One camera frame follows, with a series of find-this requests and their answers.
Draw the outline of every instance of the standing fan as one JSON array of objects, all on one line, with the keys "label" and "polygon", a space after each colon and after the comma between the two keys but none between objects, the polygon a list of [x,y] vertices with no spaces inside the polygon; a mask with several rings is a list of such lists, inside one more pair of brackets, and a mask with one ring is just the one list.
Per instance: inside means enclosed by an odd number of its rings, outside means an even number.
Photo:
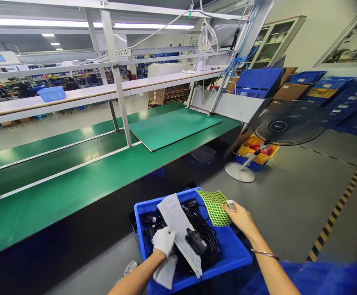
[{"label": "standing fan", "polygon": [[252,124],[255,135],[264,143],[243,165],[227,163],[226,173],[241,182],[253,182],[255,174],[247,166],[270,144],[300,145],[323,133],[321,110],[316,104],[300,100],[271,104]]}]

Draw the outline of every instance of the shoe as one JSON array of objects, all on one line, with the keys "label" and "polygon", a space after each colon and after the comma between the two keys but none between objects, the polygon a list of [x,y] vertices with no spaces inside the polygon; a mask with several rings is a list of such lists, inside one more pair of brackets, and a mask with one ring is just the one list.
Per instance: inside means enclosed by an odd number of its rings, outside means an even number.
[{"label": "shoe", "polygon": [[124,276],[130,274],[138,266],[139,266],[139,263],[136,260],[134,260],[131,263],[129,263],[129,265],[125,269]]}]

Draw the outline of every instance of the yellow crate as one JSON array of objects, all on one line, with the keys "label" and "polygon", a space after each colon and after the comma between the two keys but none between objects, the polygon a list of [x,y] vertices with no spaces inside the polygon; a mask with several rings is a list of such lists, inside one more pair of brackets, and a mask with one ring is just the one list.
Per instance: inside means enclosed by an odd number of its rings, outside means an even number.
[{"label": "yellow crate", "polygon": [[[249,146],[253,144],[262,144],[262,143],[263,141],[261,139],[259,139],[256,135],[252,135],[247,140],[247,142],[241,145],[241,147],[237,151],[237,154],[249,158],[255,152],[253,149],[250,149]],[[279,145],[271,145],[271,146],[273,147],[273,152],[271,153],[270,156],[261,153],[254,159],[254,161],[260,165],[264,165],[268,160],[274,157],[275,153],[280,148],[280,146]]]},{"label": "yellow crate", "polygon": [[306,94],[307,96],[320,97],[320,98],[330,98],[332,97],[338,89],[323,89],[323,88],[312,88]]}]

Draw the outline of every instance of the hand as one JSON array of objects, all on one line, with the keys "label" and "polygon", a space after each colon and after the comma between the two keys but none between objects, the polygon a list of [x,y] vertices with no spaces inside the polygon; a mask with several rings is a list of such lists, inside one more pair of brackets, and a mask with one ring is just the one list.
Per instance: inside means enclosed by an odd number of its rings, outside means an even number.
[{"label": "hand", "polygon": [[173,248],[174,239],[175,232],[174,230],[170,232],[170,227],[157,230],[153,238],[154,251],[155,249],[159,249],[166,255],[166,258],[169,257],[171,249]]},{"label": "hand", "polygon": [[249,240],[261,237],[261,234],[252,219],[251,213],[236,202],[234,202],[234,204],[236,206],[236,212],[233,212],[229,206],[225,204],[221,204],[221,207],[228,213],[233,223],[246,235]]}]

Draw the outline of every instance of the white pillar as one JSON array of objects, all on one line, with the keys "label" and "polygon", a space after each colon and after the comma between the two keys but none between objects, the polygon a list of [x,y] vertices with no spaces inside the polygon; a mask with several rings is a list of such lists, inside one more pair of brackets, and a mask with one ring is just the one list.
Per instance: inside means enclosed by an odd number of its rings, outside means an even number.
[{"label": "white pillar", "polygon": [[[96,38],[96,31],[95,31],[95,27],[93,26],[93,19],[92,19],[91,11],[88,9],[85,9],[85,8],[83,8],[83,9],[84,9],[85,18],[87,19],[93,49],[96,51],[97,57],[100,57],[102,55],[102,52],[100,51],[98,40]],[[108,82],[107,82],[107,78],[106,78],[105,68],[99,68],[99,71],[100,71],[100,75],[102,77],[103,85],[107,85]]]},{"label": "white pillar", "polygon": [[[111,24],[110,12],[108,10],[100,9],[100,16],[102,18],[103,31],[105,33],[107,50],[109,52],[109,59],[110,61],[116,61],[117,49],[114,41],[113,25]],[[131,147],[132,140],[130,139],[129,123],[128,123],[128,117],[126,115],[125,98],[124,98],[124,92],[122,90],[120,69],[118,66],[113,65],[112,70],[113,70],[112,72],[113,72],[114,83],[117,87],[118,103],[121,109],[122,123],[124,125],[126,141],[128,143],[128,147]]]}]

